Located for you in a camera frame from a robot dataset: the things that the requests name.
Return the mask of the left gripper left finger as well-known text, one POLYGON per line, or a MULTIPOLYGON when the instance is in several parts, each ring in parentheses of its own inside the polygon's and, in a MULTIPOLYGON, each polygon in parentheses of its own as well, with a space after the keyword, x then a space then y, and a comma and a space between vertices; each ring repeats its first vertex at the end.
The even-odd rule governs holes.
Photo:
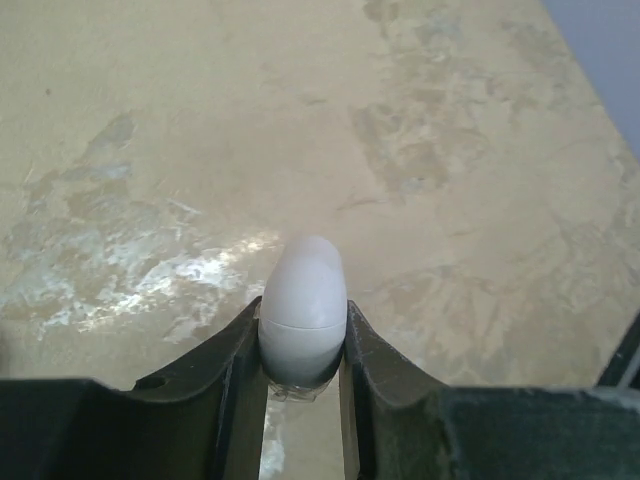
POLYGON ((2 478, 258 478, 268 393, 259 303, 129 391, 2 381, 2 478))

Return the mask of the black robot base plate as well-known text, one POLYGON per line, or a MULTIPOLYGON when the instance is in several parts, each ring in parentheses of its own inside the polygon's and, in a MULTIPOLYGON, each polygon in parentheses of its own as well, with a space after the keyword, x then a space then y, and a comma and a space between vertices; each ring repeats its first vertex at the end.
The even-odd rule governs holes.
POLYGON ((640 315, 636 314, 597 385, 639 390, 640 315))

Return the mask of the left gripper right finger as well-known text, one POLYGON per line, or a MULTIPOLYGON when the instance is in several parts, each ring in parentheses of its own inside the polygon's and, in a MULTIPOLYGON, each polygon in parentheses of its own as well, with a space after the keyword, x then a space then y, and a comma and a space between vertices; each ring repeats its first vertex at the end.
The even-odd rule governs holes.
POLYGON ((339 395, 349 479, 635 479, 639 390, 453 387, 350 304, 339 395))

